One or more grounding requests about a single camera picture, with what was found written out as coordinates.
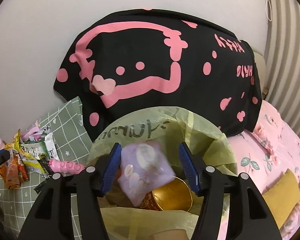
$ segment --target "beige headboard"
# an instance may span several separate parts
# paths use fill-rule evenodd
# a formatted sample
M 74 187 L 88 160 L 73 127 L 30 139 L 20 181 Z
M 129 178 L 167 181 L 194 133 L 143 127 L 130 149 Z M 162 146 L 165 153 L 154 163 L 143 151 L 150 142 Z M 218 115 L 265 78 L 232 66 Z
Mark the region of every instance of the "beige headboard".
M 257 52 L 253 52 L 253 53 L 254 53 L 254 60 L 257 64 L 260 87 L 262 92 L 265 85 L 265 78 L 266 78 L 266 62 L 265 59 L 259 53 Z

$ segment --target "black t-shirt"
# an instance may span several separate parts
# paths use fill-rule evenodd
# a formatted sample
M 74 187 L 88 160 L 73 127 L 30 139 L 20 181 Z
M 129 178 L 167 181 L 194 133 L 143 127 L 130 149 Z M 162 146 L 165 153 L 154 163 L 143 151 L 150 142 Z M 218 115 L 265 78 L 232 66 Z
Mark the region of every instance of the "black t-shirt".
M 110 14 L 78 35 L 54 84 L 79 96 L 90 138 L 114 120 L 153 106 L 179 106 L 227 136 L 253 131 L 261 91 L 253 52 L 230 31 L 165 10 Z

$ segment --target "white wall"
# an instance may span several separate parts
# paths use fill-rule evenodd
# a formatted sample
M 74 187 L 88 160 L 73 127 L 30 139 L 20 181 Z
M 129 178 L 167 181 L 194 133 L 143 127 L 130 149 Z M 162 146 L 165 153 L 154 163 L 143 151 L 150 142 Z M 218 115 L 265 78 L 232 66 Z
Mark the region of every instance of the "white wall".
M 62 103 L 53 92 L 75 37 L 109 13 L 160 8 L 191 14 L 234 32 L 262 54 L 265 0 L 4 0 L 0 5 L 0 138 L 11 141 Z

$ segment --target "gold cup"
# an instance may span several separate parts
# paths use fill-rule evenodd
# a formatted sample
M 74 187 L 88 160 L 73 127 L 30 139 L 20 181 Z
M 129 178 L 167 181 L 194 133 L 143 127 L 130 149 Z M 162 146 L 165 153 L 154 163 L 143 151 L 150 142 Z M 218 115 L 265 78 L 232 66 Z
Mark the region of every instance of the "gold cup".
M 146 194 L 140 208 L 148 210 L 184 210 L 192 207 L 192 195 L 188 185 L 175 177 L 170 183 Z

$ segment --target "pink cartoon print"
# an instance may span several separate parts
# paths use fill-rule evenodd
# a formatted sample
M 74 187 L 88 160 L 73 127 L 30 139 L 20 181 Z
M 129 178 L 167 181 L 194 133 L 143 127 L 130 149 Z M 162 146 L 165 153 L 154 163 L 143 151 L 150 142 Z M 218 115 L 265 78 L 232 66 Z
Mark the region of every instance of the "pink cartoon print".
M 236 52 L 243 52 L 244 53 L 244 49 L 241 47 L 241 45 L 239 43 L 237 43 L 236 41 L 231 41 L 231 40 L 226 40 L 222 37 L 218 37 L 218 35 L 214 35 L 218 45 L 220 47 L 224 47 L 226 48 L 226 45 L 228 46 L 228 48 L 232 51 L 236 51 Z
M 224 111 L 226 109 L 226 107 L 228 106 L 230 100 L 231 100 L 231 98 L 224 98 L 224 99 L 221 100 L 220 108 L 221 108 L 222 111 Z
M 196 23 L 192 23 L 192 22 L 187 22 L 187 21 L 183 21 L 184 23 L 186 23 L 186 24 L 188 24 L 191 28 L 197 28 L 197 24 Z
M 239 122 L 243 121 L 243 118 L 246 116 L 246 113 L 244 111 L 241 111 L 239 113 L 237 113 L 237 118 L 239 120 Z
M 252 76 L 252 65 L 237 66 L 237 77 L 239 77 L 239 76 L 242 76 L 243 78 Z
M 148 76 L 141 80 L 128 83 L 125 85 L 116 85 L 114 79 L 104 79 L 101 75 L 93 77 L 93 70 L 95 68 L 95 60 L 87 61 L 92 56 L 92 51 L 87 49 L 88 44 L 100 33 L 113 33 L 122 30 L 144 28 L 161 31 L 163 36 L 163 43 L 170 47 L 170 58 L 172 63 L 170 65 L 170 78 L 168 80 L 158 76 Z M 148 23 L 148 22 L 115 22 L 96 26 L 82 38 L 79 39 L 75 46 L 75 52 L 69 57 L 70 62 L 77 62 L 80 66 L 81 79 L 87 78 L 90 82 L 90 90 L 94 93 L 101 91 L 101 100 L 106 108 L 116 104 L 120 99 L 127 99 L 143 95 L 150 90 L 156 90 L 162 93 L 172 93 L 176 91 L 181 81 L 181 67 L 178 61 L 181 59 L 182 50 L 188 47 L 188 43 L 181 40 L 181 32 L 172 30 L 162 25 Z M 142 70 L 145 68 L 143 62 L 136 62 L 136 69 Z M 124 70 L 117 67 L 116 73 L 122 75 Z

